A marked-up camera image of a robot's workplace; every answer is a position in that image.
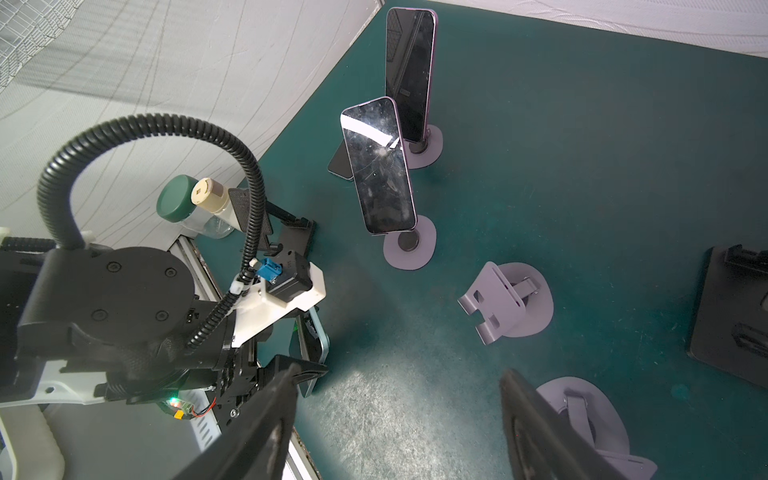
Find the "white wire basket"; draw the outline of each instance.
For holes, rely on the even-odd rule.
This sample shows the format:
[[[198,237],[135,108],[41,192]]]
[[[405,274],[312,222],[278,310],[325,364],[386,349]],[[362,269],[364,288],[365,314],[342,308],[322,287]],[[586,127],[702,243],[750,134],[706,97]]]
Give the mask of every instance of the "white wire basket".
[[[0,0],[0,92],[58,37],[83,0]]]

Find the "green tabletop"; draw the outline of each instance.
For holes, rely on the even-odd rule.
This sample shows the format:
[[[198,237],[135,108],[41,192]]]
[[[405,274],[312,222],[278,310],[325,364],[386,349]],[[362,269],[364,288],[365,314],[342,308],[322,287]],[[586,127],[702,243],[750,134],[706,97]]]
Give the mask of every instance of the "green tabletop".
[[[341,110],[383,95],[386,11],[261,159],[269,199],[318,222],[330,373],[296,427],[323,476],[511,478],[498,381],[515,368],[598,386],[654,478],[768,478],[768,391],[686,355],[707,249],[768,248],[768,61],[409,5],[439,14],[445,149],[412,172],[438,231],[429,264],[390,267],[354,186],[326,171]],[[199,240],[223,285],[242,241]],[[544,274],[544,332],[481,343],[456,300],[487,261]],[[276,325],[262,362],[292,328]]]

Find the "gray surface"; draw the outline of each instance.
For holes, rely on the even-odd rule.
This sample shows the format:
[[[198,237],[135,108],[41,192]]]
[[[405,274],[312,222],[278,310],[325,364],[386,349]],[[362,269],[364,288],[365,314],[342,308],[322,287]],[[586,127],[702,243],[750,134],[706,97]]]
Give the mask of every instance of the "gray surface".
[[[200,451],[191,424],[155,404],[57,404],[45,417],[64,456],[64,480],[165,480]]]

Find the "jar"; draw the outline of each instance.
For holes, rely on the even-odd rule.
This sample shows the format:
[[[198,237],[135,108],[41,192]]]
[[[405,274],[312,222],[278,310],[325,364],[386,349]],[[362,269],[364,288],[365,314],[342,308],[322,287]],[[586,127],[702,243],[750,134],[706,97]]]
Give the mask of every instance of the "jar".
[[[188,230],[210,238],[224,238],[234,228],[210,212],[192,203],[192,189],[197,180],[188,175],[178,175],[169,181],[157,197],[157,214],[171,223],[178,223]]]

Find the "phone stand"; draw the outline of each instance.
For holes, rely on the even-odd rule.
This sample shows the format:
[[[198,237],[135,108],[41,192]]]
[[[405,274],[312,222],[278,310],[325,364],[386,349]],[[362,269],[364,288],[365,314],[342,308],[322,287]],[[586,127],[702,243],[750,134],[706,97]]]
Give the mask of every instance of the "phone stand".
[[[405,141],[408,148],[406,163],[409,170],[428,167],[435,163],[442,153],[442,132],[435,125],[427,126],[427,135],[419,143]]]
[[[565,376],[546,382],[536,391],[584,441],[628,480],[648,480],[657,466],[629,454],[629,437],[608,397],[586,380]]]
[[[547,281],[526,263],[487,262],[458,304],[467,315],[480,310],[485,321],[476,328],[485,345],[501,336],[539,333],[554,314]]]
[[[437,229],[427,217],[418,215],[416,228],[384,236],[384,258],[400,270],[418,270],[432,258],[437,244]]]

